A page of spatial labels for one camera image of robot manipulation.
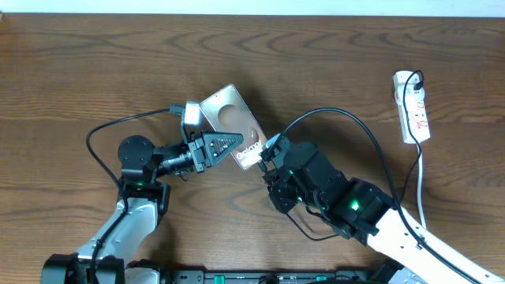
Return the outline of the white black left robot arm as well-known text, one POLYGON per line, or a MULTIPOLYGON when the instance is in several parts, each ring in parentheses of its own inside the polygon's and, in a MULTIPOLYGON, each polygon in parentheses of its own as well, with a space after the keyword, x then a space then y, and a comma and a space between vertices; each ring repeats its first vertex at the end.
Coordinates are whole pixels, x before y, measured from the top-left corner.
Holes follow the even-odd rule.
POLYGON ((43 265, 42 283, 170 283, 171 272, 134 260, 142 241, 168 211, 170 186, 160 177, 180 178, 216 166, 237 148, 240 133, 203 131, 178 144, 156 147, 144 136, 125 138, 118 149, 122 176, 113 215, 72 254, 54 254, 43 265))

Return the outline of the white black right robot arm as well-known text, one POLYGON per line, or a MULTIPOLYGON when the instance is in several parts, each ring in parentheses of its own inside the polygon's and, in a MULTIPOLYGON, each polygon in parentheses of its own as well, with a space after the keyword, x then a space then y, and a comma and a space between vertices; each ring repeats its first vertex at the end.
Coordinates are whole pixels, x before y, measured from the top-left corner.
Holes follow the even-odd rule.
POLYGON ((274 165, 265 170, 264 180, 281 213, 304 204, 340 237, 354 238, 392 258, 426 283, 504 281, 430 233, 376 185, 346 178, 315 144, 292 145, 274 136, 262 146, 260 157, 274 165))

